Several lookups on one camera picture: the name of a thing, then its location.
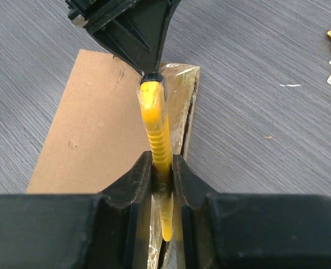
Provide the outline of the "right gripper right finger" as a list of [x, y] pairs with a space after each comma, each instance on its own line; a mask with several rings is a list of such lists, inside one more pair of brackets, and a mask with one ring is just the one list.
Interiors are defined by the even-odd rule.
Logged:
[[331, 268], [331, 198], [220, 193], [173, 157], [178, 268]]

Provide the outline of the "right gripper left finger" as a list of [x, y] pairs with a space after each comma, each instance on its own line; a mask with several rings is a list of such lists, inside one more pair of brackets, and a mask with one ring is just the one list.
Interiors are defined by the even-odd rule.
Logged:
[[0, 268], [146, 268], [151, 166], [97, 194], [0, 194]]

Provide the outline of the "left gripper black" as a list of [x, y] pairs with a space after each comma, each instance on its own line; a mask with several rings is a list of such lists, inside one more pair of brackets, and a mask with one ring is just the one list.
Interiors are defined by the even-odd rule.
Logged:
[[179, 1], [66, 1], [68, 18], [139, 74], [156, 72]]

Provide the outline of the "yellow utility knife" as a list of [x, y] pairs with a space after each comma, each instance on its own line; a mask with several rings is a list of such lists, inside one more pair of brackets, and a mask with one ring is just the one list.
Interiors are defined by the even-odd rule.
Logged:
[[167, 91], [159, 72], [142, 76], [138, 100], [153, 160], [152, 192], [159, 208], [162, 237], [168, 242], [173, 235], [172, 151]]

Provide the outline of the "brown cardboard express box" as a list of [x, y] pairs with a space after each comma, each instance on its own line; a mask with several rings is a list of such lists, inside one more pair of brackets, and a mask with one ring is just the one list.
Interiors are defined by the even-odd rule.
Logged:
[[[187, 158], [201, 68], [161, 63], [168, 92], [173, 154]], [[137, 89], [140, 75], [108, 53], [81, 49], [40, 152], [27, 193], [95, 193], [150, 150]], [[159, 212], [152, 198], [147, 268], [169, 268], [171, 241], [160, 258]]]

